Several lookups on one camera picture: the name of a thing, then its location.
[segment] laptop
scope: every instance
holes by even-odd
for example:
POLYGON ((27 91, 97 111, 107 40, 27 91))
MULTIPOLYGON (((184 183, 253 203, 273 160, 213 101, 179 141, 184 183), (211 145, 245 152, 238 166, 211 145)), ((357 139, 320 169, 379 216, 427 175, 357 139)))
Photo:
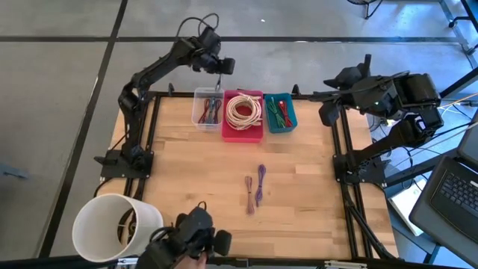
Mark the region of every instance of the laptop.
POLYGON ((478 244, 478 127, 465 132, 457 152, 459 162, 444 156, 437 173, 430 177, 439 184, 429 203, 451 226, 478 244))

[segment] wooden tabletop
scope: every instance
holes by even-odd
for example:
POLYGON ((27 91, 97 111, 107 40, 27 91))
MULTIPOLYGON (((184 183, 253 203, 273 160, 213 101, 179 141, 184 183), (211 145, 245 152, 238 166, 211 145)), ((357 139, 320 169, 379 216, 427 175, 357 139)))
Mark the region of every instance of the wooden tabletop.
MULTIPOLYGON (((172 223, 179 213, 189 213, 198 202, 206 201, 214 226, 232 233, 229 256, 351 258, 340 186, 332 167, 332 131, 320 122, 319 103, 294 100, 296 129, 271 134, 265 124, 260 144, 224 143, 220 132, 196 130, 191 122, 192 105, 192 98, 161 98, 152 145, 155 158, 143 201, 158 208, 165 223, 172 223), (244 177, 253 178, 255 191, 259 164, 267 168, 264 198, 255 214, 249 216, 244 177)), ((349 111, 347 116, 354 148, 368 146, 371 140, 365 117, 357 111, 349 111)), ((119 113, 111 144, 123 135, 124 122, 119 113)), ((124 186, 124 179, 113 179, 99 193, 122 194, 124 186)), ((383 192, 366 184, 361 190, 370 227, 397 256, 383 192)), ((356 236, 363 256, 357 225, 356 236)))

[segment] green cable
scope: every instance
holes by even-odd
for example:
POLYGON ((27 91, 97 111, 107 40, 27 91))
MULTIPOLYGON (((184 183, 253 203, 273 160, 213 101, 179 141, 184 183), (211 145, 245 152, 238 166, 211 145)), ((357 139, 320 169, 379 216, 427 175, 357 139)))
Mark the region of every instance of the green cable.
POLYGON ((284 128, 285 121, 284 119, 282 119, 281 115, 279 114, 279 109, 277 108, 276 103, 274 102, 274 98, 272 98, 271 102, 267 103, 267 108, 270 110, 270 112, 276 115, 277 126, 279 128, 284 128))

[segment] white coiled cable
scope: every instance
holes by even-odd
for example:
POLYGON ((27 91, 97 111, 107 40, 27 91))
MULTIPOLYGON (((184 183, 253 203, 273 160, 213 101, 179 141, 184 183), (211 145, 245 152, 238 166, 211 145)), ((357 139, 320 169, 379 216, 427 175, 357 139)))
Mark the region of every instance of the white coiled cable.
POLYGON ((262 107, 260 100, 260 96, 250 96, 244 93, 239 93, 238 96, 233 97, 226 106, 227 124, 238 131, 261 125, 262 107), (240 106, 248 107, 252 113, 249 116, 240 114, 237 110, 240 106))

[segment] red cable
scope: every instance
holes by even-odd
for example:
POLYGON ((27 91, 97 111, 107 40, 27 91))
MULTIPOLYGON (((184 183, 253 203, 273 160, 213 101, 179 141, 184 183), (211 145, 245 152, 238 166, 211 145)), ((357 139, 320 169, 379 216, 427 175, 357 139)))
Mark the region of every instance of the red cable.
POLYGON ((221 105, 223 104, 223 102, 221 102, 221 100, 219 99, 216 99, 216 102, 214 102, 214 124, 218 124, 219 122, 219 109, 221 108, 221 105))
POLYGON ((209 99, 204 100, 204 113, 202 113, 202 116, 199 118, 198 123, 205 123, 206 122, 206 114, 208 113, 209 110, 209 99))
POLYGON ((287 112, 287 103, 284 101, 279 101, 279 108, 282 111, 282 115, 284 115, 285 127, 292 127, 291 118, 287 112))

